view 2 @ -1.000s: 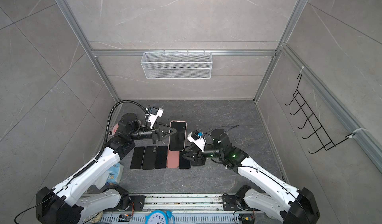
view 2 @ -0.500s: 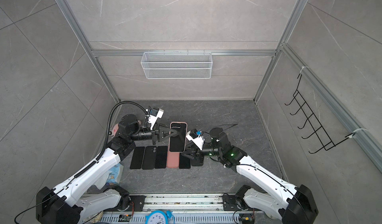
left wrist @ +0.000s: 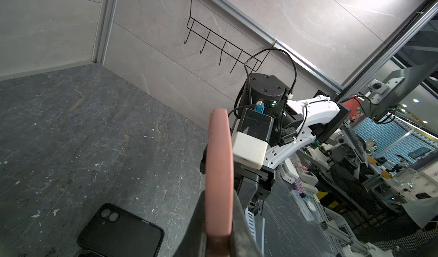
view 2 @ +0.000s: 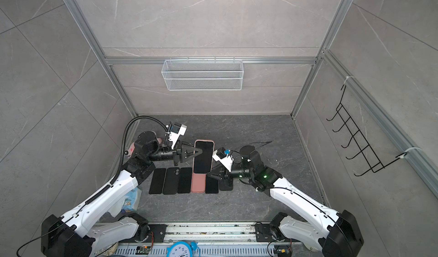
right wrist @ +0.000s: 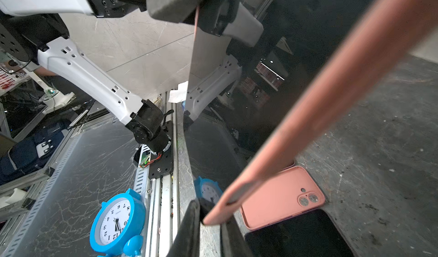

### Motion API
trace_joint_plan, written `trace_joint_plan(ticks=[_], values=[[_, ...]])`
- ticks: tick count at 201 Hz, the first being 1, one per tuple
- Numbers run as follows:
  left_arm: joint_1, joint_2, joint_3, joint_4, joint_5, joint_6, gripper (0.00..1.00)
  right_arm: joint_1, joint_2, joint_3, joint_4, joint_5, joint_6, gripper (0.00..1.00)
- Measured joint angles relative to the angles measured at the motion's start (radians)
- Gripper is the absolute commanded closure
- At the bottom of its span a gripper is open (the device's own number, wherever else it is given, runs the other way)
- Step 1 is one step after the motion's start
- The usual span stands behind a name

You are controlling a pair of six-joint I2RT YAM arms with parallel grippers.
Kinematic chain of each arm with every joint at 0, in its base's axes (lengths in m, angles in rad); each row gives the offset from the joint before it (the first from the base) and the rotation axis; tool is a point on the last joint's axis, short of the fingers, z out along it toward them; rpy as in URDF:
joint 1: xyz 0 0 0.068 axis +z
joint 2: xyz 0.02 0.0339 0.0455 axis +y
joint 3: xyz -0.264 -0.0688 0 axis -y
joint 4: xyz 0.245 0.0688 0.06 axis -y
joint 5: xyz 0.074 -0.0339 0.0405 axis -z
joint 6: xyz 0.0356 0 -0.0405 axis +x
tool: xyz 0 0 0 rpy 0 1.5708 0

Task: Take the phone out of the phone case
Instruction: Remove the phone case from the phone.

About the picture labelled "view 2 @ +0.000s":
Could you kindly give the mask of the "black phone case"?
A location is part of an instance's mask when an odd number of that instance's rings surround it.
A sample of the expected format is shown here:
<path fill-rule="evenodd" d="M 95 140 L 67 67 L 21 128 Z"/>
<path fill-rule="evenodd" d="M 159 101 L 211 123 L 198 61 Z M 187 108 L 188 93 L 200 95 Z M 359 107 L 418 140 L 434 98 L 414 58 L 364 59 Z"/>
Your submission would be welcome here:
<path fill-rule="evenodd" d="M 165 175 L 163 194 L 175 195 L 177 194 L 180 180 L 180 168 L 168 168 Z"/>
<path fill-rule="evenodd" d="M 222 192 L 229 192 L 233 190 L 233 185 L 227 185 L 225 183 L 219 183 L 219 190 Z"/>

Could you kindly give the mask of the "phone with pink edge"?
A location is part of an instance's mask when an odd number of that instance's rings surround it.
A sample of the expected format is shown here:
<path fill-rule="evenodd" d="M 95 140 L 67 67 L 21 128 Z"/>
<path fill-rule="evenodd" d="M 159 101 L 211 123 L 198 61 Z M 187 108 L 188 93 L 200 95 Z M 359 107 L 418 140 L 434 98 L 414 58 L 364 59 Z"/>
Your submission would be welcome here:
<path fill-rule="evenodd" d="M 193 160 L 193 172 L 196 174 L 207 174 L 212 169 L 214 142 L 210 140 L 196 140 L 195 147 L 201 149 L 202 153 Z"/>

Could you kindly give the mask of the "pink phone case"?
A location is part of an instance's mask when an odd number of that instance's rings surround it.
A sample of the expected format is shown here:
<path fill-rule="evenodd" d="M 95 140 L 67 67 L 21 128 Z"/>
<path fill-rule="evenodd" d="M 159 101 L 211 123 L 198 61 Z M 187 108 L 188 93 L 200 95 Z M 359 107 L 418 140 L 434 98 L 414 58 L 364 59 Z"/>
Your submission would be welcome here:
<path fill-rule="evenodd" d="M 192 174 L 191 192 L 205 193 L 206 188 L 206 174 Z"/>

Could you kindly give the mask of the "long black phone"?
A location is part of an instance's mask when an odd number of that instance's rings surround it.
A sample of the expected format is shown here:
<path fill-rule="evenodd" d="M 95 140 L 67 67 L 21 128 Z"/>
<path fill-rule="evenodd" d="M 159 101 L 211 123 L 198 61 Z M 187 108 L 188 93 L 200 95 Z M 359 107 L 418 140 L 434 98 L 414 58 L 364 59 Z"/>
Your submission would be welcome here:
<path fill-rule="evenodd" d="M 192 168 L 181 168 L 179 171 L 178 194 L 188 194 L 191 192 Z"/>

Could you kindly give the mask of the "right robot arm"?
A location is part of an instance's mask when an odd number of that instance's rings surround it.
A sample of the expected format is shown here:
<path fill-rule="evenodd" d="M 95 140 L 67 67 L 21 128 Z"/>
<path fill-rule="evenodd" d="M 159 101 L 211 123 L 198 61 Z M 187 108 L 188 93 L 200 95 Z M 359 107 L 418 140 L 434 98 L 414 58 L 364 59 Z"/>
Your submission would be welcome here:
<path fill-rule="evenodd" d="M 303 220 L 279 213 L 270 223 L 270 232 L 278 241 L 300 241 L 310 251 L 325 257 L 356 257 L 365 241 L 356 218 L 349 211 L 338 212 L 309 197 L 286 177 L 266 166 L 255 146 L 243 146 L 238 162 L 233 151 L 219 148 L 212 154 L 217 163 L 207 175 L 227 187 L 236 178 L 247 178 L 256 191 L 282 202 Z"/>

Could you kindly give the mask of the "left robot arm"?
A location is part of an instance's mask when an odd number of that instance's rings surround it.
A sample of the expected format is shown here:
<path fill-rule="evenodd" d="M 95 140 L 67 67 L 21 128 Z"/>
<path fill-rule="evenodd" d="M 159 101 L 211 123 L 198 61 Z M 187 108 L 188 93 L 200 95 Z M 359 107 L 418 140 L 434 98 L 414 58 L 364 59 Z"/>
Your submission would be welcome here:
<path fill-rule="evenodd" d="M 178 143 L 177 146 L 173 150 L 170 146 L 161 145 L 152 131 L 141 133 L 130 146 L 131 156 L 122 165 L 117 177 L 64 215 L 51 215 L 43 221 L 42 254 L 47 257 L 90 257 L 125 239 L 148 239 L 151 235 L 148 221 L 137 213 L 101 227 L 95 224 L 152 174 L 156 161 L 186 162 L 203 152 L 190 144 Z"/>

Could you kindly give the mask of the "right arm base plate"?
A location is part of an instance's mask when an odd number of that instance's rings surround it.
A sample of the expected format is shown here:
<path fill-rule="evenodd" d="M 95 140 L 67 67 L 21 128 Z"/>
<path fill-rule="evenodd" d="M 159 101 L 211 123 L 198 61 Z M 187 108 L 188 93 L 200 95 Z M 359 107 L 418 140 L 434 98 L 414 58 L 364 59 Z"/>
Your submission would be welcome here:
<path fill-rule="evenodd" d="M 254 228 L 257 242 L 274 242 L 283 241 L 285 239 L 279 228 L 272 223 L 256 222 Z"/>

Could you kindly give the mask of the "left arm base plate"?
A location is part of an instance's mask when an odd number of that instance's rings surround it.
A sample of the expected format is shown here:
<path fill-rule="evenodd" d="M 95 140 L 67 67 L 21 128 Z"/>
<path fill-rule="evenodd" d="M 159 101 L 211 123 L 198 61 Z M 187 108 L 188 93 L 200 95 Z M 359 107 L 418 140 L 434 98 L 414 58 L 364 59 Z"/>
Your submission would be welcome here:
<path fill-rule="evenodd" d="M 163 243 L 166 230 L 165 224 L 142 225 L 139 227 L 135 241 L 137 243 Z"/>

